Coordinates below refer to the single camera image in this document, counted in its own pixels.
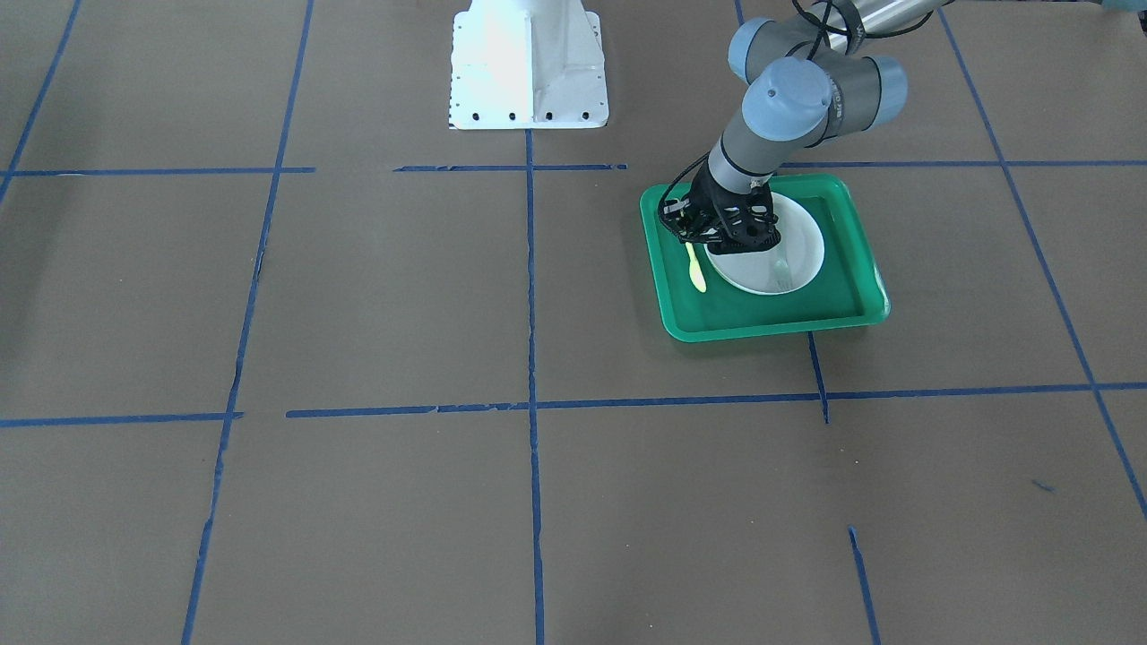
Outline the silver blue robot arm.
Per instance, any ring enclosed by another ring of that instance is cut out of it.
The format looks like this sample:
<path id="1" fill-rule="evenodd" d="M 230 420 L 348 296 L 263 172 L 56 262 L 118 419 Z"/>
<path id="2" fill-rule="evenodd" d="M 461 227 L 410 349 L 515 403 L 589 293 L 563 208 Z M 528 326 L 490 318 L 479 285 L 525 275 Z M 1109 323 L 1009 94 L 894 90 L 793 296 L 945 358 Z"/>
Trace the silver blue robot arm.
<path id="1" fill-rule="evenodd" d="M 902 63 L 863 56 L 868 41 L 922 26 L 938 1 L 795 3 L 786 21 L 746 21 L 729 41 L 729 70 L 746 95 L 712 150 L 687 173 L 681 199 L 660 199 L 660 224 L 682 244 L 713 254 L 768 252 L 781 244 L 770 181 L 794 151 L 865 132 L 897 117 L 910 84 Z"/>

